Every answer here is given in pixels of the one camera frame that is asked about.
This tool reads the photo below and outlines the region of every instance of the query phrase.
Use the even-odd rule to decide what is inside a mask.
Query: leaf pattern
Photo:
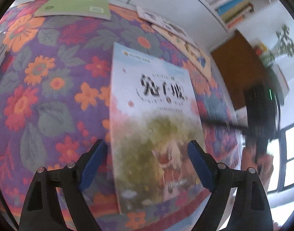
[[[140,20],[135,11],[110,5],[111,21],[79,16],[33,18],[33,12],[44,3],[45,0],[35,0],[12,7],[0,21],[0,30],[8,31],[8,40],[17,50],[9,50],[0,72],[0,187],[10,208],[16,209],[18,215],[39,166],[64,167],[66,162],[75,161],[88,151],[97,139],[110,141],[108,112],[114,42],[186,66],[199,112],[219,119],[230,118],[217,79],[205,82],[197,71],[191,70],[186,57],[159,33],[150,30],[150,24]],[[28,18],[30,25],[26,26],[34,30],[28,41],[19,41],[24,27],[9,30],[22,17]],[[9,32],[17,34],[17,42],[10,39]],[[27,76],[27,80],[32,78],[34,82],[24,82]],[[81,90],[82,84],[89,85],[94,100],[90,101],[86,89]],[[7,121],[9,105],[12,124]],[[13,125],[20,127],[10,130]],[[239,163],[241,150],[236,146],[233,132],[206,129],[205,136],[207,150],[217,160],[232,166]],[[163,231],[159,219],[163,213],[159,209],[165,210],[168,227],[176,219],[184,218],[185,223],[179,227],[186,229],[196,218],[188,215],[209,192],[198,185],[183,196],[182,204],[175,199],[167,206],[148,206],[140,211],[138,219],[139,212],[120,215],[112,158],[108,155],[92,186],[83,193],[103,230],[131,231],[139,226],[145,231]],[[67,225],[74,227],[71,221]]]

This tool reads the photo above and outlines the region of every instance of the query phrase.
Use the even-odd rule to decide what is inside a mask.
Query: green foliage
[[[161,152],[172,139],[188,143],[190,140],[199,141],[203,136],[197,136],[201,133],[197,122],[182,116],[146,117],[129,125],[135,126],[135,131],[129,135],[129,129],[125,127],[119,130],[124,131],[122,137],[114,140],[115,183],[119,194],[124,190],[136,191],[137,196],[131,204],[134,208],[141,208],[143,200],[157,201],[163,194],[159,189],[161,169],[152,150]]]
[[[289,27],[282,26],[282,31],[276,31],[276,36],[279,40],[279,54],[287,54],[289,57],[294,56],[294,40],[289,37]]]

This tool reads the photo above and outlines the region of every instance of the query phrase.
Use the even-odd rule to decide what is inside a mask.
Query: window frame
[[[268,191],[268,194],[278,193],[287,189],[294,187],[294,183],[288,186],[284,186],[285,183],[285,174],[286,174],[286,164],[292,160],[294,157],[287,159],[287,143],[286,143],[286,131],[290,130],[294,127],[294,123],[288,125],[285,128],[282,128],[279,131],[279,146],[280,146],[280,172],[279,172],[279,180],[278,180],[278,187],[275,190]]]

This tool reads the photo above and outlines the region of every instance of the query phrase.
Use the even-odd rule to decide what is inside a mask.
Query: blue book
[[[230,9],[232,9],[233,7],[235,7],[237,4],[241,3],[242,1],[244,0],[233,0],[229,3],[226,3],[225,5],[217,9],[217,13],[221,16],[225,14],[227,11],[229,11]]]

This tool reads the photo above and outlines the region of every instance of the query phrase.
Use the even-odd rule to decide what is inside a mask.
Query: blue gripper pad
[[[206,154],[196,141],[188,143],[188,156],[204,188],[214,189],[212,172],[205,161]]]
[[[97,147],[97,149],[95,150],[95,152],[89,158],[89,161],[87,162],[82,172],[81,183],[78,186],[81,192],[89,188],[93,179],[95,178],[95,175],[97,173],[99,166],[103,163],[106,156],[107,156],[107,145],[104,141],[102,141]]]

